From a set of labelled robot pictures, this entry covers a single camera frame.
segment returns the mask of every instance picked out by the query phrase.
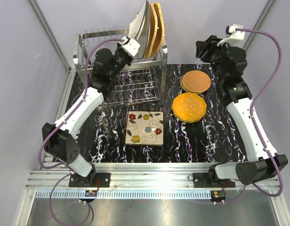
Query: round plate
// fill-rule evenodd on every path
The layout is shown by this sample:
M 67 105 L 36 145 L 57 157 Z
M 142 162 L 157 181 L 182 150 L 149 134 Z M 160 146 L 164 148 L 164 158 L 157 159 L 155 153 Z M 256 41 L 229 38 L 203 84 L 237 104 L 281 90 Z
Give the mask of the round plate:
M 181 84 L 185 91 L 199 94 L 209 89 L 211 79 L 205 72 L 190 71 L 181 78 Z
M 206 114 L 206 109 L 204 99 L 195 93 L 182 93 L 172 104 L 174 115 L 185 122 L 199 121 Z

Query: floral plate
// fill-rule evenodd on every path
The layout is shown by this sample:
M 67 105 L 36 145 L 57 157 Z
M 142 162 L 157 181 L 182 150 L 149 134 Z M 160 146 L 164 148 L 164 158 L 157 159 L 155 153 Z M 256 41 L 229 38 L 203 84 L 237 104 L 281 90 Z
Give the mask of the floral plate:
M 127 112 L 125 144 L 163 145 L 163 112 Z

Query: red flower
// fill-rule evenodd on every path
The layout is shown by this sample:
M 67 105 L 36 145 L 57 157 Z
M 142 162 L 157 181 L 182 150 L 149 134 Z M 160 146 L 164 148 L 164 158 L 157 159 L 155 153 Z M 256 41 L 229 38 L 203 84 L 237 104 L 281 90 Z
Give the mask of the red flower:
M 134 114 L 130 114 L 130 115 L 129 115 L 129 118 L 130 118 L 131 120 L 134 120 L 134 119 L 136 119 L 136 116 L 135 116 Z
M 161 130 L 161 129 L 156 129 L 156 130 L 155 130 L 155 134 L 156 134 L 156 135 L 159 135 L 159 134 L 161 134 L 161 133 L 162 133 L 162 130 Z

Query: stainless steel dish rack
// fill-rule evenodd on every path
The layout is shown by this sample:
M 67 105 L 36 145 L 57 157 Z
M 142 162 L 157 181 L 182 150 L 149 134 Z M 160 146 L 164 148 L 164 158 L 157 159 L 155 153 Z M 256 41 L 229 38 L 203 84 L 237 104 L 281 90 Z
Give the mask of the stainless steel dish rack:
M 88 57 L 88 52 L 102 40 L 112 38 L 122 38 L 127 36 L 129 29 L 108 30 L 75 35 L 73 61 L 76 71 L 84 82 L 85 60 Z M 106 43 L 103 48 L 109 48 L 115 52 L 115 43 Z M 99 109 L 104 109 L 116 105 L 137 105 L 147 102 L 160 102 L 160 106 L 164 104 L 166 68 L 167 68 L 168 50 L 166 41 L 159 50 L 155 58 L 144 59 L 137 55 L 131 66 L 126 66 L 118 75 L 118 84 L 110 96 L 99 106 Z M 155 66 L 162 67 L 161 81 L 158 81 Z M 93 64 L 89 64 L 87 71 L 88 75 L 92 73 Z

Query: beige plate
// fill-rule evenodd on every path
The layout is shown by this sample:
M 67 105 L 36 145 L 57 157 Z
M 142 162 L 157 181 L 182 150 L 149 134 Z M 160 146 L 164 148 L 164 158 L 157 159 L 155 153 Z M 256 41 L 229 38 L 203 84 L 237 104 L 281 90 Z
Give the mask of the beige plate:
M 163 145 L 163 138 L 163 112 L 127 112 L 125 144 L 152 146 Z

